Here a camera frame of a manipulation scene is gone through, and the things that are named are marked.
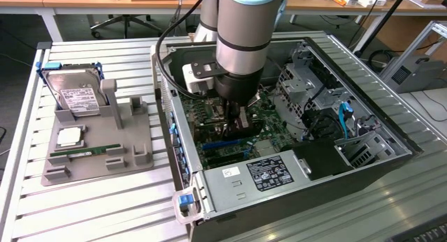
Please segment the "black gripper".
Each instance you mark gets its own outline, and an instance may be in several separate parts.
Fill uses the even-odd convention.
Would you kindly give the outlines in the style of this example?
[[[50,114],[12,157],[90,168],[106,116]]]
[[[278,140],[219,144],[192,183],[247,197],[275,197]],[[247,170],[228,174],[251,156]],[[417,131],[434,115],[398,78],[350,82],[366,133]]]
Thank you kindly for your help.
[[[262,74],[263,68],[247,75],[228,73],[215,76],[215,90],[220,97],[239,106],[247,106],[258,92]]]

